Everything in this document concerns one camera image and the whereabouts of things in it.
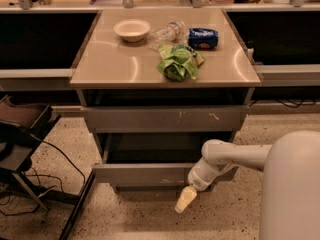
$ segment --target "countertop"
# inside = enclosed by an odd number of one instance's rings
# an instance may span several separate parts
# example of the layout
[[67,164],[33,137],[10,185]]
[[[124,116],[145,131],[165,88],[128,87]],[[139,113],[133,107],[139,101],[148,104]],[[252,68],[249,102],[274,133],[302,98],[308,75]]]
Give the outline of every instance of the countertop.
[[[146,40],[127,43],[112,30],[124,19],[142,19],[157,30],[172,21],[186,29],[219,33],[218,46],[203,50],[206,58],[197,80],[172,82],[156,69],[161,58]],[[261,81],[220,8],[134,7],[103,9],[71,79],[73,88],[200,88],[256,87]]]

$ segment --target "green chip bag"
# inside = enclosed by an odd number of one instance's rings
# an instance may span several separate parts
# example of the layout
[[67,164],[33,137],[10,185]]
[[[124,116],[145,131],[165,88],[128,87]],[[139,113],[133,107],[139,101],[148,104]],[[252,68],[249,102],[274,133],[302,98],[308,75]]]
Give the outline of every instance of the green chip bag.
[[188,45],[160,44],[158,50],[162,61],[157,69],[175,81],[181,82],[189,77],[196,79],[198,66],[205,61],[202,53],[196,52]]

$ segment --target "floor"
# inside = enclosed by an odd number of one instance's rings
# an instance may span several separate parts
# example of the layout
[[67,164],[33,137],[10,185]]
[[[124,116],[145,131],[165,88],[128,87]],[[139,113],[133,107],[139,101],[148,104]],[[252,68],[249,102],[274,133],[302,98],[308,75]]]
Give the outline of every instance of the floor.
[[[320,131],[319,106],[288,108],[284,105],[251,107],[234,143],[272,144],[282,135],[297,130]],[[81,117],[62,117],[46,140],[57,145],[85,174],[100,161],[92,135]],[[60,177],[65,192],[77,193],[81,175],[52,147],[42,144],[33,156],[39,175]],[[27,172],[34,175],[33,169]],[[232,181],[220,182],[212,191],[198,195],[182,214],[174,207],[177,191],[115,193],[106,183],[94,183],[69,239],[219,239],[259,238],[259,208],[263,174],[240,168]],[[35,184],[37,177],[30,176]],[[60,185],[56,178],[40,176],[43,186]],[[6,217],[0,214],[0,238],[58,239],[72,206],[46,202],[51,208],[36,213]],[[31,211],[30,199],[11,196],[0,199],[6,213]]]

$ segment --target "clear plastic bottle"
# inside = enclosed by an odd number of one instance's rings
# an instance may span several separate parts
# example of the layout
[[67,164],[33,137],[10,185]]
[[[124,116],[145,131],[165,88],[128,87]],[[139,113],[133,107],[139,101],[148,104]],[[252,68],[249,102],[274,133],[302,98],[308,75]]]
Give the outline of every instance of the clear plastic bottle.
[[149,33],[147,37],[148,46],[150,49],[157,51],[159,44],[175,41],[183,32],[183,22],[170,22],[161,29]]

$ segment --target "white bowl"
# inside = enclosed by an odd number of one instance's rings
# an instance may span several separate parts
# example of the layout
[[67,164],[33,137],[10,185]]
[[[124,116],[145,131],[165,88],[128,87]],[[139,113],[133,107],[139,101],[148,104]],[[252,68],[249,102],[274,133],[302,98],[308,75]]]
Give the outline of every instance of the white bowl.
[[123,20],[115,24],[113,30],[127,42],[138,42],[149,32],[150,24],[144,20]]

